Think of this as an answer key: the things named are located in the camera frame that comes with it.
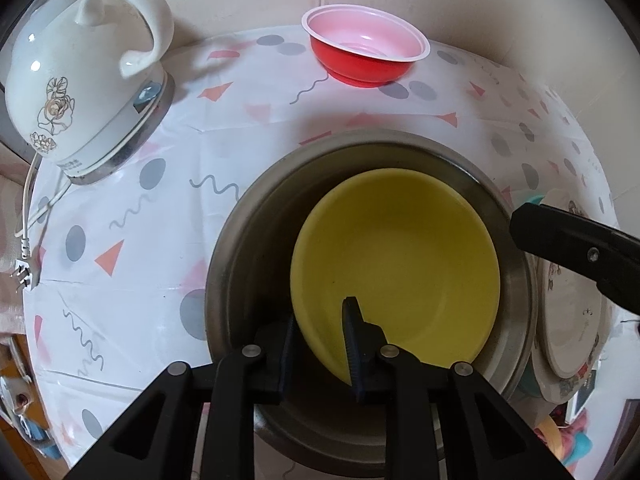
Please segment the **pink teal cloth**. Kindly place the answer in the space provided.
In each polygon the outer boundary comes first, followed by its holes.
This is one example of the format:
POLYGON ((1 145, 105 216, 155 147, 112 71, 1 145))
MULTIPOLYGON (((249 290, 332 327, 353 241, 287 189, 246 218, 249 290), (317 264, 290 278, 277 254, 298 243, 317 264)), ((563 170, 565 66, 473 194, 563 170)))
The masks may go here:
POLYGON ((574 418, 567 417, 567 404, 557 406, 534 429, 552 454, 574 474, 577 463, 592 449, 587 436, 588 411, 583 408, 574 418))

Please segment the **white oval floral dish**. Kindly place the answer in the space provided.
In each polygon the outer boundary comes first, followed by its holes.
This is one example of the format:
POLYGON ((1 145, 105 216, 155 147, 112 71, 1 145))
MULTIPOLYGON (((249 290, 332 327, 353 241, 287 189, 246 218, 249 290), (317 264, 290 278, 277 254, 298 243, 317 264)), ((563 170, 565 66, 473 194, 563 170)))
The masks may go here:
POLYGON ((602 295, 589 278, 540 259, 542 348, 551 369, 570 378, 587 362, 602 316, 602 295))

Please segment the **red pink plastic bowl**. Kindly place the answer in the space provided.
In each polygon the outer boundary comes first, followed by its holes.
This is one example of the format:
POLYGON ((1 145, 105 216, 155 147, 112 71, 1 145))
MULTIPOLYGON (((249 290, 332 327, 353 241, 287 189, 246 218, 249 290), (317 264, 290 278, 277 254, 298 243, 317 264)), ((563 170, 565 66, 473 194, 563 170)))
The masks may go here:
POLYGON ((328 75, 358 88, 394 82, 431 53, 419 29, 394 14, 367 6, 317 6, 302 16, 300 24, 328 75))

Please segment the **yellow plastic bowl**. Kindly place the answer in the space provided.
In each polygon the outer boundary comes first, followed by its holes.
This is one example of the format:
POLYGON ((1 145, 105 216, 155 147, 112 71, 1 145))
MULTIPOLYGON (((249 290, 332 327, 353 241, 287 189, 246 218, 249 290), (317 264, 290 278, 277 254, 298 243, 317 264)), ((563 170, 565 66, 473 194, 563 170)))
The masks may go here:
POLYGON ((427 174, 383 168, 332 188, 300 230, 290 286, 314 356, 342 382, 349 370, 342 303, 421 361, 472 362, 494 327, 500 272, 480 216, 427 174))

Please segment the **stainless steel bowl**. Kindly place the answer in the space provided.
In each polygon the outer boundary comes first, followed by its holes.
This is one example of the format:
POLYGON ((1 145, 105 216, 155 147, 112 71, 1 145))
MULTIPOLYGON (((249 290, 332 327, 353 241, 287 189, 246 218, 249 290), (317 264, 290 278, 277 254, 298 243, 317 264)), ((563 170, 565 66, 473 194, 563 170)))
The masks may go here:
POLYGON ((385 422, 349 379, 342 304, 420 361, 469 361, 503 396, 537 321, 529 258, 485 170, 423 136, 367 129, 308 144, 266 170, 222 228, 205 287, 214 360, 277 349, 283 396, 256 434, 290 460, 378 478, 385 422))

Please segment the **white ceramic electric kettle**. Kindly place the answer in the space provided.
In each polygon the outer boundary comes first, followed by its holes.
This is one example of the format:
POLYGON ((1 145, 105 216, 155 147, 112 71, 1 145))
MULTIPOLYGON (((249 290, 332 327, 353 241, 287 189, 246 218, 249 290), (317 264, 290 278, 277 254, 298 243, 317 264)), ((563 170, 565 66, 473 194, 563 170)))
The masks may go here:
POLYGON ((73 184, 109 176, 169 110, 175 81, 160 60, 174 31, 166 0, 49 0, 13 47, 14 128, 73 184))

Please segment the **white patterned tablecloth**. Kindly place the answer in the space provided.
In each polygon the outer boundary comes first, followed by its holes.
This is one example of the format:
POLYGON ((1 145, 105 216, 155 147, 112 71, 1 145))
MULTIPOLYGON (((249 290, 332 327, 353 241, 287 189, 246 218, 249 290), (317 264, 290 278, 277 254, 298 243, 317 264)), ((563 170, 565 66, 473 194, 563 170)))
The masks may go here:
POLYGON ((30 230, 39 285, 24 297, 52 434, 76 463, 170 362, 208 361, 206 271, 245 190, 289 152, 386 127, 452 148, 510 205, 554 188, 594 220, 616 213, 584 130, 551 88, 446 44, 380 88, 330 77, 298 25, 218 36, 168 55, 176 98, 126 165, 64 188, 43 164, 30 230))

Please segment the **white dragon pattern plate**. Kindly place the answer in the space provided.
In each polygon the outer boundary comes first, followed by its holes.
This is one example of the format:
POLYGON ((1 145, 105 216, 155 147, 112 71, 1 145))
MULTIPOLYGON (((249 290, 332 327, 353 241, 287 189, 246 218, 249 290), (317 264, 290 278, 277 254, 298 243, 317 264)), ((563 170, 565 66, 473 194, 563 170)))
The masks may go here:
POLYGON ((529 364, 544 400, 562 404, 587 380, 611 330, 612 306, 593 281, 539 258, 539 318, 529 364))

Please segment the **teal round plate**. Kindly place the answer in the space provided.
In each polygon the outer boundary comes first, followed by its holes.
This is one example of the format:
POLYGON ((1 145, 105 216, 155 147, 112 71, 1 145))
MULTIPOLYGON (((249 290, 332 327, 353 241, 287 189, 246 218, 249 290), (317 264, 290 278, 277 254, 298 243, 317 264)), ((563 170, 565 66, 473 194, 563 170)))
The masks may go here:
POLYGON ((542 394, 538 386, 538 382, 536 381, 536 376, 533 369, 533 361, 531 359, 533 355, 530 354, 529 356, 530 358, 527 361, 524 373, 520 379, 520 382, 518 383, 518 388, 528 396, 541 399, 542 394))

